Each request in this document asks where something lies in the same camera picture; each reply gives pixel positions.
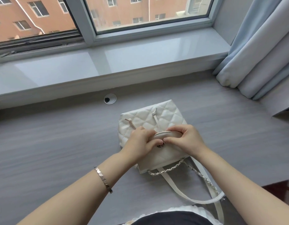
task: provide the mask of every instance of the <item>white bag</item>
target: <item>white bag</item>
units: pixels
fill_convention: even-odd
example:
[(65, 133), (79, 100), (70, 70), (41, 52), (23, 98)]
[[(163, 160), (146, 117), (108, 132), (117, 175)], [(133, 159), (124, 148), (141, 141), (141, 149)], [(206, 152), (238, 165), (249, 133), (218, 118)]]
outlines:
[[(187, 123), (172, 100), (123, 113), (120, 115), (118, 126), (118, 137), (120, 140), (120, 146), (125, 146), (125, 143), (130, 137), (131, 132), (139, 126), (143, 126), (146, 129), (154, 129), (156, 132), (158, 132), (152, 137), (152, 139), (163, 139), (166, 136), (181, 137), (182, 134), (179, 132), (164, 132), (168, 127), (180, 124)], [(197, 166), (199, 172), (184, 162), (184, 159), (186, 157), (189, 157), (189, 155), (184, 153), (179, 147), (175, 145), (164, 144), (156, 146), (148, 155), (146, 155), (144, 159), (142, 159), (138, 163), (139, 172), (148, 172), (152, 176), (161, 174), (177, 194), (187, 200), (190, 200), (195, 204), (214, 203), (217, 210), (218, 220), (221, 223), (224, 223), (224, 214), (219, 201), (224, 196), (224, 193), (218, 193), (217, 189), (212, 185), (204, 167), (197, 160), (191, 157), (191, 159)], [(168, 170), (163, 169), (163, 166), (169, 165), (177, 161), (179, 161), (179, 163), (174, 167)], [(187, 197), (177, 188), (175, 183), (166, 172), (169, 170), (173, 170), (181, 163), (184, 163), (185, 165), (190, 167), (195, 173), (197, 173), (200, 177), (204, 179), (213, 199), (207, 201), (193, 200)], [(159, 172), (152, 173), (150, 171), (154, 169), (157, 169)]]

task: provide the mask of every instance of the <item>person's right arm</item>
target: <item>person's right arm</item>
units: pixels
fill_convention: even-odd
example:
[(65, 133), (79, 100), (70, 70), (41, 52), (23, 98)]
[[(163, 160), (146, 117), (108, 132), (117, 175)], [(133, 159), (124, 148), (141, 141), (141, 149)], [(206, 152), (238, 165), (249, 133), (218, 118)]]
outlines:
[(248, 225), (289, 224), (289, 206), (211, 151), (192, 125), (172, 126), (167, 131), (183, 133), (181, 138), (163, 141), (177, 145), (206, 167)]

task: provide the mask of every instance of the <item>person's left hand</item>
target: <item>person's left hand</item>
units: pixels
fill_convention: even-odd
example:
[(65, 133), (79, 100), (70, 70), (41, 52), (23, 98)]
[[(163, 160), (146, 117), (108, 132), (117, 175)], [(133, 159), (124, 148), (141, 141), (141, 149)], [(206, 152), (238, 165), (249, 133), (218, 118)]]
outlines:
[(163, 140), (160, 139), (148, 141), (149, 138), (156, 133), (155, 130), (147, 130), (142, 126), (138, 127), (132, 132), (120, 153), (128, 159), (132, 166), (135, 165), (140, 159), (145, 157), (154, 146), (163, 144)]

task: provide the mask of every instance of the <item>curtain fold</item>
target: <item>curtain fold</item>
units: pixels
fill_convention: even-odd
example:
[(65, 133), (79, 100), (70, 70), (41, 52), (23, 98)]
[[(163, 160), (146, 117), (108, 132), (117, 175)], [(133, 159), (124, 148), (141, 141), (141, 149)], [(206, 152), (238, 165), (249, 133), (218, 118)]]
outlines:
[(289, 0), (254, 0), (225, 60), (213, 72), (223, 86), (261, 98), (289, 75)]

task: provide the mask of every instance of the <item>forearm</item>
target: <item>forearm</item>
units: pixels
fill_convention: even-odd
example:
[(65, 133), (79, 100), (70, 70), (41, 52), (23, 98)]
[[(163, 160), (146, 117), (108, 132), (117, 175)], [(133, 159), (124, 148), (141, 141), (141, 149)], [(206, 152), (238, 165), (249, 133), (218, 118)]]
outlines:
[[(117, 153), (98, 168), (112, 187), (132, 165), (125, 156)], [(92, 170), (30, 213), (19, 225), (87, 224), (107, 193), (103, 181)]]
[(198, 160), (248, 225), (289, 224), (289, 206), (207, 150)]

